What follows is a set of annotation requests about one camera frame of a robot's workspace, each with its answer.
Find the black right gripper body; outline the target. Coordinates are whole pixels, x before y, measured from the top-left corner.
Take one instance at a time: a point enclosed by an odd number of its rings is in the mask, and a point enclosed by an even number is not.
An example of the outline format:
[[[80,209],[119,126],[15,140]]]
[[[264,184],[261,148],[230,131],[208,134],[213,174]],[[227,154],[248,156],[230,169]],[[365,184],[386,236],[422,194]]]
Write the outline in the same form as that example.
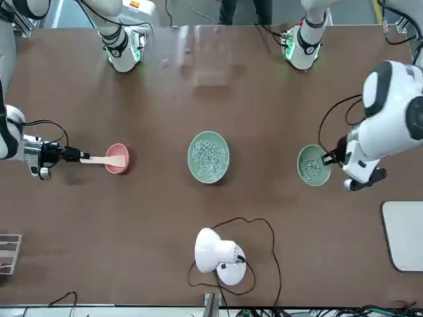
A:
[[[52,168],[61,160],[63,147],[59,142],[43,142],[40,148],[39,165],[41,168]]]

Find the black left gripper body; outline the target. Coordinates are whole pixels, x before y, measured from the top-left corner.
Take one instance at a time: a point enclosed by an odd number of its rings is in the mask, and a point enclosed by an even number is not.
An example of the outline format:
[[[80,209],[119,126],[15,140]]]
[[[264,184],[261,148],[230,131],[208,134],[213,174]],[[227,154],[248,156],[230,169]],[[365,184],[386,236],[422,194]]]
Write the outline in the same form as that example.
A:
[[[338,163],[340,163],[340,164],[345,163],[347,144],[348,144],[348,136],[347,135],[344,135],[343,137],[341,137],[336,144],[335,157],[336,157]]]

